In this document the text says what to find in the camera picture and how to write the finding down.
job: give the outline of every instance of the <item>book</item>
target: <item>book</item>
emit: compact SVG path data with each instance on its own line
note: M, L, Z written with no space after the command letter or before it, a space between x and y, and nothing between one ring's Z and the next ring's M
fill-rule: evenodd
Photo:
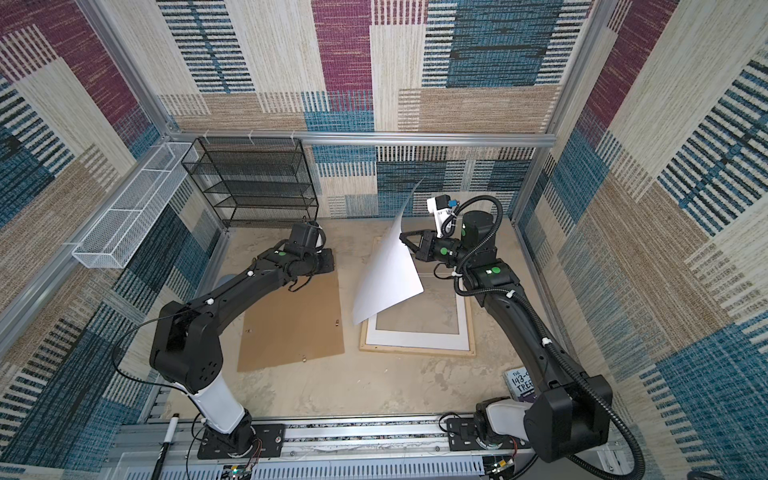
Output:
M533 403L536 400L531 376L524 366L504 372L504 380L507 382L507 388L509 388L509 393L514 400L528 403Z

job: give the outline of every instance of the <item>cardboard backing board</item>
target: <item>cardboard backing board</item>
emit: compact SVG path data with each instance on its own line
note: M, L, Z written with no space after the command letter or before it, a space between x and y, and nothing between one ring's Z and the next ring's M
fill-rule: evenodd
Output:
M245 312L238 372L344 353L336 271L297 292L281 288Z

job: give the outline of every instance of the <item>black marker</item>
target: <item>black marker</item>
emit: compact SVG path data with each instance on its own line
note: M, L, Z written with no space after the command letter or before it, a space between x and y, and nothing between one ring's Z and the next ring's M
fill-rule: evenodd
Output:
M163 440L163 446L160 448L160 456L157 457L157 463L154 464L154 472L152 472L151 480L160 480L160 473L163 471L163 464L165 463L165 454L168 453L168 447L170 447L170 441L174 437L176 431L176 424L179 422L179 414L174 413L174 416L170 418L168 424L168 430L165 432L165 439Z

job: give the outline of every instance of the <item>black cable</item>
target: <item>black cable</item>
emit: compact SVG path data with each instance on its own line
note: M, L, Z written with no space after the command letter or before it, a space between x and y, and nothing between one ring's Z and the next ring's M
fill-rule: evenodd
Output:
M451 225L450 231L445 229L449 224ZM442 225L440 226L440 233L442 233L444 237L451 237L453 235L453 232L455 231L456 231L456 214L451 213L451 215L448 218L442 221Z
M445 433L452 433L454 435L461 435L461 433L459 433L459 432L451 432L450 430L448 430L448 423L445 424L445 428L442 427L442 421L445 420L447 417L449 417L451 415L453 415L457 419L461 418L461 416L458 413L456 413L456 412L444 413L444 414L442 414L442 416L439 419L437 419L437 428L441 429Z
M688 472L686 480L725 480L723 477L712 475L707 472Z
M187 394L187 392L186 392L184 389L181 389L181 388L179 388L179 387L177 387L177 386L175 386L175 385L173 385L173 384L170 384L170 383L155 383L155 382L148 382L148 381L146 381L146 380L137 379L137 378L135 378L135 377L132 377L132 376L128 375L127 373L125 373L125 372L123 372L122 370L120 370L120 367L118 366L118 361L117 361L117 359L115 358L115 356L116 356L116 355L115 355L115 353L117 352L117 350L118 350L118 347L120 346L120 344L121 344L121 343L123 343L123 340L125 340L125 337L127 337L127 336L128 336L128 335L130 335L131 333L135 332L136 330L140 329L142 326L145 326L145 325L147 325L147 324L149 324L149 323L152 323L152 322L157 322L158 320L163 320L163 319L166 319L166 318L171 318L171 317L174 317L174 316L176 316L176 315L179 315L179 314L181 314L181 313L183 313L183 312L184 312L184 311L182 311L182 312L176 312L176 313L174 313L173 315L166 315L166 316L161 316L161 317L159 317L159 318L156 318L156 319L147 320L147 321L146 321L146 322L144 322L144 323L139 323L139 324L138 324L138 325L136 325L135 327L133 327L133 328L130 328L130 329L129 329L129 330L126 332L126 333L124 333L124 334L123 334L123 335L120 337L120 339L119 339L119 340L118 340L118 341L117 341L117 342L116 342L116 343L115 343L115 344L112 346L112 352L111 352L111 355L110 355L110 359L111 359L111 361L112 361L112 367L114 368L114 371L115 371L115 372L117 372L117 373L119 373L119 374L120 374L120 376L123 376L124 378L126 378L126 379L129 379L129 380L133 380L134 382L145 383L145 384L147 384L147 385L156 385L156 386L169 387L169 388L172 388L172 389L176 389L176 390L178 390L179 392L182 392L184 395L186 395L186 394Z
M546 338L548 336L547 327L541 321L533 306L531 306L531 304L528 302L528 299L520 295L513 295L512 299L520 304L520 306L522 306L525 312L528 314L529 318L533 322L534 328L536 328L538 332L539 337L542 339ZM604 480L640 480L640 478L643 478L643 475L645 474L645 458L643 457L643 451L640 448L640 444L637 443L637 440L635 439L634 435L632 435L632 431L629 429L629 427L624 424L624 421L621 420L619 415L614 412L614 410L610 405L608 405L603 397L599 396L598 393L594 391L592 386L586 380L584 380L581 375L579 375L579 373L571 366L571 364L565 361L565 358L560 354L560 350L557 349L554 343L547 343L544 345L544 348L547 350L547 353L555 360L555 362L568 374L568 376L574 380L581 391L589 395L595 401L595 403L597 403L608 414L608 418L611 419L611 423L616 426L619 433L621 433L624 439L627 440L629 449L632 452L634 466L632 467L632 472L626 475L614 475L612 473L606 472L605 470L602 470L601 468L597 468L590 463L585 462L583 459L577 457L576 455L569 455L568 459L592 475L598 478L603 478Z
M435 276L435 278L439 278L440 280L450 280L450 279L452 278L450 275L448 275L448 276L439 276L439 275L437 274L437 269L438 269L438 267L439 267L439 266L441 266L441 265L445 265L445 266L448 266L448 264L447 264L447 263L438 262L438 264L437 264L437 265L435 265L435 269L432 271L432 275L434 275L434 276Z
M536 463L536 460L538 460L538 455L533 454L530 460L528 460L528 463L525 464L525 467L520 468L520 472L515 472L515 474L510 477L508 480L517 480L518 478L522 477L528 470L531 469L533 464Z
M194 420L192 420L192 426L190 427L190 433L192 434L192 441L190 442L190 448L187 450L187 460L184 462L184 465L187 469L187 480L192 480L190 478L190 455L192 454L192 445L194 445L195 440L200 440L195 434L194 434L194 425L197 423L197 419L200 418L200 415L202 413L197 413L197 415L194 416Z
M301 286L299 286L299 288L297 288L297 289L295 289L295 290L292 290L292 288L294 288L294 287L296 286L296 284L299 282L299 279L297 278L297 279L296 279L296 281L295 281L295 282L293 282L293 285L291 285L291 286L289 286L289 287L288 287L288 291L289 291L289 292L291 292L291 293L293 293L293 292L298 292L299 290L301 290L302 288L304 288L304 287L305 287L305 286L306 286L306 285L307 285L307 284L310 282L310 280L312 279L312 277L313 277L313 276L315 276L315 274L314 274L314 273L313 273L313 274L311 274L311 275L309 275L309 276L306 278L306 282L302 283L302 284L301 284Z
M466 203L459 206L455 212L454 215L458 216L466 207L469 205L472 205L474 202L479 202L482 200L487 200L491 203L493 203L494 207L496 207L496 218L493 223L493 227L491 227L490 231L483 237L480 242L475 245L474 248L472 248L464 257L458 262L456 265L456 270L462 272L462 275L466 273L465 266L469 259L471 259L481 248L483 245L485 245L494 235L496 235L496 232L498 232L498 229L502 226L502 220L504 218L503 212L504 207L502 206L502 202L498 201L498 198L492 197L490 195L478 195L477 197L471 198L466 201ZM490 293L490 292L503 292L506 294L508 291L499 289L499 288L481 288L481 289L475 289L475 290L462 290L458 284L460 277L455 276L453 277L453 290L456 292L459 296L474 296L479 295L481 293Z
M503 212L503 206L500 201L498 201L497 198L492 197L490 195L479 195L477 197L474 197L470 200L468 200L465 204L461 205L459 208L456 209L455 215L458 216L467 206L470 204L473 204L474 202L480 201L480 200L488 200L494 204L496 207L496 218L495 222L493 224L493 227L490 229L490 231L483 237L483 239L475 245L474 248L472 248L456 265L456 270L462 272L462 275L467 273L467 269L465 268L467 262L469 259L471 259L479 250L482 248L483 245L485 245L491 237L493 237L496 232L498 232L498 229L502 225L502 212ZM505 295L509 294L510 290L505 290L502 288L481 288L481 289L475 289L475 290L461 290L459 287L459 276L454 277L453 281L453 290L459 295L459 296L474 296L479 295L483 293L491 293L491 292L500 292ZM536 328L538 335L540 339L544 339L548 337L547 327L544 325L544 323L541 321L541 319L538 317L538 314L533 309L531 304L528 302L528 300L524 296L520 295L512 295L511 298L515 301L517 301L525 310L525 312L528 314L529 318L531 319L531 322L534 325L534 328ZM603 478L604 480L639 480L640 478L643 478L643 475L645 474L645 458L643 457L643 452L640 448L640 445L637 443L637 440L635 439L634 435L632 435L632 431L627 427L624 422L621 420L621 418L613 411L610 405L608 405L605 400L598 395L597 392L594 391L591 385L587 383L586 380L581 378L581 375L576 372L576 370L571 367L571 365L565 361L565 358L560 354L558 349L554 346L554 343L547 343L544 345L545 349L547 350L547 353L555 360L555 362L574 380L576 385L587 395L589 395L607 414L608 418L611 419L611 422L616 426L616 428L619 430L619 432L622 434L624 439L627 440L627 444L629 445L629 448L632 452L632 459L634 460L634 466L632 468L632 472L626 474L626 475L614 475L612 473L608 473L605 470L602 470L600 468L594 467L593 465L585 462L581 458L575 456L575 455L569 455L568 459L571 460L576 465L582 467L587 472L590 472L592 475L595 475L598 478Z

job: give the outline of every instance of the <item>patterned wall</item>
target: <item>patterned wall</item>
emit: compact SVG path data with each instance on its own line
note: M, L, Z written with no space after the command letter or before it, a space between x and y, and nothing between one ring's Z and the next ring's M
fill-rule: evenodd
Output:
M159 138L72 0L0 1L0 310ZM185 183L125 270L78 267L0 363L0 477L90 478L148 387L111 343L190 299L220 231ZM154 378L151 333L122 368Z
M34 466L52 469L44 478L95 478L151 388L115 373L114 342L171 300L191 300L219 237L186 179L124 270L76 269L0 364L0 477L41 474ZM140 330L118 357L124 371L150 381L153 332Z
M429 215L427 199L491 194L514 206L533 148L305 145L319 201L318 217Z
M158 133L72 0L0 8L3 310Z
M647 478L768 478L768 3L620 0L521 226Z
M102 0L188 130L542 132L591 0Z

